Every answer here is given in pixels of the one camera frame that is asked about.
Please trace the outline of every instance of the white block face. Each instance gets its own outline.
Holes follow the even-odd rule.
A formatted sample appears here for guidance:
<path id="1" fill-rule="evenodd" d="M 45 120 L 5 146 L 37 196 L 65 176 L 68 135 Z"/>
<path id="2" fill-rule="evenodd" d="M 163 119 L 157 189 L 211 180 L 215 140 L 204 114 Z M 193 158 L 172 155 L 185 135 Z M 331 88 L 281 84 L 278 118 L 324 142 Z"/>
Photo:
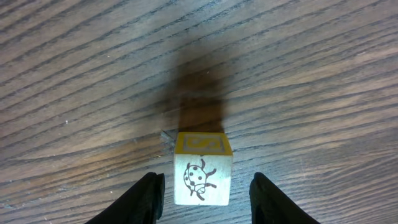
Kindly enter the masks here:
<path id="1" fill-rule="evenodd" d="M 227 205 L 232 156 L 174 155 L 174 200 L 177 205 Z"/>

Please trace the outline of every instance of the toy block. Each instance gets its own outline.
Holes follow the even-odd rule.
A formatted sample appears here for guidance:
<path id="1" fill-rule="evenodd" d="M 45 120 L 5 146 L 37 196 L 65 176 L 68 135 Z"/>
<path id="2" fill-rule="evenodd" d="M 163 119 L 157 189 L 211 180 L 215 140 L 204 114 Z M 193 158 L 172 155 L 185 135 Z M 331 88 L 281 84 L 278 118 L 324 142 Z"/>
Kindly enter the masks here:
<path id="1" fill-rule="evenodd" d="M 223 133 L 182 132 L 174 154 L 177 205 L 227 205 L 233 155 Z"/>

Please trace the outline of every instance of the ladybug leg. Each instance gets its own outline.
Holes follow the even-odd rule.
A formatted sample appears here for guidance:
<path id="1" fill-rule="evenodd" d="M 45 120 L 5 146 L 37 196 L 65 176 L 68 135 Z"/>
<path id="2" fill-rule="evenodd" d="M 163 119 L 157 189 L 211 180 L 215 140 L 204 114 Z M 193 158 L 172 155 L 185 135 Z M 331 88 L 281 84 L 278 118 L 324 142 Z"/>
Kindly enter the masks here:
<path id="1" fill-rule="evenodd" d="M 188 187 L 188 188 L 189 188 L 189 190 L 191 191 L 191 196 L 192 196 L 192 194 L 193 194 L 194 190 L 192 190 L 192 189 L 191 189 L 191 186 L 189 186 L 189 185 L 187 185 L 187 187 Z"/>
<path id="2" fill-rule="evenodd" d="M 215 174 L 216 171 L 217 171 L 216 169 L 213 169 L 213 171 L 207 173 L 207 174 L 206 174 L 206 178 L 209 177 L 209 176 L 211 176 L 211 175 L 213 175 L 213 174 Z"/>
<path id="3" fill-rule="evenodd" d="M 205 200 L 202 196 L 200 196 L 199 192 L 197 192 L 197 196 L 200 200 Z"/>
<path id="4" fill-rule="evenodd" d="M 206 162 L 203 159 L 200 159 L 200 162 L 201 162 L 201 169 L 204 169 Z"/>
<path id="5" fill-rule="evenodd" d="M 206 183 L 206 187 L 214 187 L 214 188 L 217 188 L 217 185 L 211 184 L 211 183 Z"/>

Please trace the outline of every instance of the wood grain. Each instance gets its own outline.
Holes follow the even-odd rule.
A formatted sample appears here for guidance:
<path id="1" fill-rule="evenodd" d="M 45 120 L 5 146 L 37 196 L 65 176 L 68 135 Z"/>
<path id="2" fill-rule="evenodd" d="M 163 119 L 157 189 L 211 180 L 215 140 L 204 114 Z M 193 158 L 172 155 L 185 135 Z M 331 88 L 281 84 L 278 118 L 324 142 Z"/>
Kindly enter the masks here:
<path id="1" fill-rule="evenodd" d="M 250 223 L 260 171 L 321 223 L 398 223 L 397 12 L 0 1 L 0 222 L 84 223 L 152 171 L 166 177 L 159 223 Z M 220 128 L 229 206 L 174 205 L 178 130 Z"/>

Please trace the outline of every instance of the ladybug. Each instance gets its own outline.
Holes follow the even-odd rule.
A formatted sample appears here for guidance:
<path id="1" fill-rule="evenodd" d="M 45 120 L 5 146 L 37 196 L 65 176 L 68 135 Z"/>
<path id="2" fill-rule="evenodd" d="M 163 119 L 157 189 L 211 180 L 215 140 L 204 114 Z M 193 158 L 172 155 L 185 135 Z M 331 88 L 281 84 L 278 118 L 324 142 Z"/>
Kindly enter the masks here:
<path id="1" fill-rule="evenodd" d="M 215 184 L 207 182 L 207 178 L 213 175 L 217 169 L 213 169 L 213 171 L 206 173 L 203 170 L 206 163 L 203 159 L 200 159 L 200 161 L 201 166 L 190 165 L 190 163 L 187 164 L 187 169 L 184 172 L 184 182 L 185 185 L 191 190 L 191 196 L 194 192 L 196 192 L 200 200 L 205 200 L 200 194 L 206 192 L 206 187 L 217 188 Z"/>

